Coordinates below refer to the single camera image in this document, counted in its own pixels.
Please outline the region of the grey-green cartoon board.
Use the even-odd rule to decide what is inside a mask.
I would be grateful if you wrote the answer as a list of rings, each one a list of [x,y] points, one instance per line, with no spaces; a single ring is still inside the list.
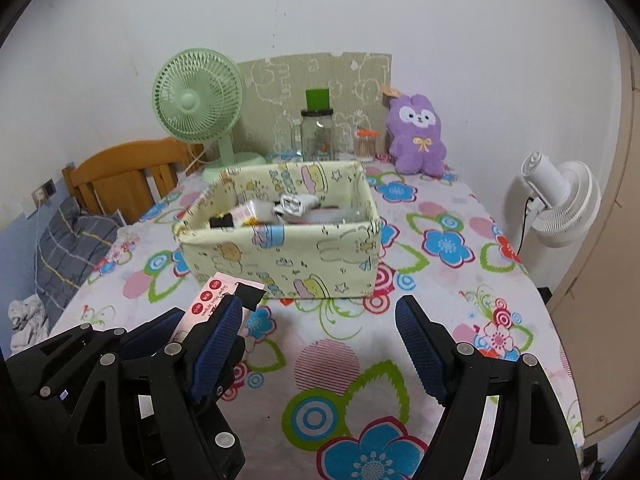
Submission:
[[[392,57],[387,53],[329,52],[258,58],[239,64],[244,79],[240,121],[232,130],[237,152],[281,154],[302,122],[308,89],[326,89],[333,107],[338,147],[352,146],[357,129],[375,131],[376,151],[386,151],[383,90],[390,86]]]

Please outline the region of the green desk fan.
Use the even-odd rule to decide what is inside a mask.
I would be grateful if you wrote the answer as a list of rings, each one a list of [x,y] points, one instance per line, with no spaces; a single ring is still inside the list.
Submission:
[[[228,56],[204,48],[174,55],[155,78],[152,103],[157,120],[175,139],[190,145],[218,145],[219,157],[204,165],[206,182],[213,182],[224,170],[266,162],[262,155],[232,148],[232,130],[244,103],[244,82]]]

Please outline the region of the clear plastic packet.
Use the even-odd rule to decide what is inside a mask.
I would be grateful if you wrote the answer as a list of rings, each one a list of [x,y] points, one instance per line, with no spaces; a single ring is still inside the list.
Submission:
[[[346,224],[363,222],[363,212],[357,208],[314,208],[308,210],[302,219],[308,224]]]

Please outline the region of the pink cat tissue pack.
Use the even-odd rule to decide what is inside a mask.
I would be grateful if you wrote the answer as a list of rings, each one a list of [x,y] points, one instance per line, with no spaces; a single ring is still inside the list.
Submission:
[[[181,344],[196,324],[206,322],[213,315],[224,296],[237,296],[244,309],[255,311],[265,293],[264,284],[217,272],[206,281],[192,304],[183,313],[169,341]]]

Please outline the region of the green cup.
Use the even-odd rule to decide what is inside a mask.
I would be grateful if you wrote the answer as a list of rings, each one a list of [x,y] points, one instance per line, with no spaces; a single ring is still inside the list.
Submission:
[[[306,107],[310,112],[321,112],[331,108],[330,90],[313,88],[305,91]]]

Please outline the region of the floral tablecloth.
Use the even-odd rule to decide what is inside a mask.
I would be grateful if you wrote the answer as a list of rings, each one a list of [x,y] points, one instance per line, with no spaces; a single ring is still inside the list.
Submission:
[[[585,441],[570,366],[544,302],[506,234],[453,172],[366,168],[382,221],[373,292],[277,299],[242,326],[245,352],[221,411],[239,436],[245,479],[405,479],[442,410],[423,390],[395,326],[411,295],[452,338],[484,356],[530,353],[558,396],[574,445]],[[206,188],[187,178],[117,235],[54,324],[126,330],[187,309],[201,290],[174,227]]]

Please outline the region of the cotton swab jar orange lid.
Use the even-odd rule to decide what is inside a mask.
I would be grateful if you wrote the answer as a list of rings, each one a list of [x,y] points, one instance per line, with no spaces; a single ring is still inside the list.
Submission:
[[[352,150],[358,162],[373,162],[376,157],[378,133],[370,129],[357,128],[352,137]]]

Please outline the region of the wall power outlet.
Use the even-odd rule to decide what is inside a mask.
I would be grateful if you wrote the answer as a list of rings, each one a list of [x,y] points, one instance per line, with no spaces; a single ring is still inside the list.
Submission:
[[[32,201],[35,206],[39,208],[42,204],[50,200],[50,198],[56,193],[56,186],[52,179],[47,180],[39,188],[36,188],[32,192]]]

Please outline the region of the grey drawstring pouch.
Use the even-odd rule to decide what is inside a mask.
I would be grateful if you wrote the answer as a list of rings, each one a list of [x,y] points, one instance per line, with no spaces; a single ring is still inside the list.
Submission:
[[[273,212],[279,217],[302,218],[319,207],[320,198],[314,194],[282,194],[274,204]]]

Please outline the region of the cartoon printed fabric storage box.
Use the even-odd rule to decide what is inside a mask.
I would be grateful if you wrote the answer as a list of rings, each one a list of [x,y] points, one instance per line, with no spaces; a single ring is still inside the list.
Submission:
[[[208,220],[249,200],[314,194],[319,208],[357,208],[364,220],[211,229]],[[222,172],[174,227],[184,261],[198,278],[217,272],[261,282],[277,299],[358,298],[373,292],[382,221],[359,162],[286,162]]]

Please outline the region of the white clip fan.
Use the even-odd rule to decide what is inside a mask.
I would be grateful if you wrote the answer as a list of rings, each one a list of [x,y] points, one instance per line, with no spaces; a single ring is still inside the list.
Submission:
[[[559,166],[534,151],[522,163],[521,178],[530,195],[525,203],[518,252],[533,231],[548,248],[563,248],[585,236],[601,206],[600,185],[591,169],[580,160]]]

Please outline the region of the blue plaid pillow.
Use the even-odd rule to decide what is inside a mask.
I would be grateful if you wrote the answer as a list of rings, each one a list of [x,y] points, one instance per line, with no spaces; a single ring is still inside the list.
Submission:
[[[36,293],[51,324],[106,257],[125,223],[116,214],[89,214],[73,196],[60,203],[36,249]]]

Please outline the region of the glass mason jar mug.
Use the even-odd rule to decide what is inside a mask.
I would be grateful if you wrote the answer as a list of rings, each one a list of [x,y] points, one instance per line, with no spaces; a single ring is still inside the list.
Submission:
[[[328,162],[335,159],[332,108],[302,110],[300,123],[292,127],[292,149],[304,162]]]

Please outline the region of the purple plush bunny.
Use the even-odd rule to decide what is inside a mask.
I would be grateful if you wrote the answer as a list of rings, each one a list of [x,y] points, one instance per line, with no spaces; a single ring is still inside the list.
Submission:
[[[398,174],[434,178],[444,174],[447,149],[442,142],[442,122],[427,96],[391,96],[386,129],[388,152]]]

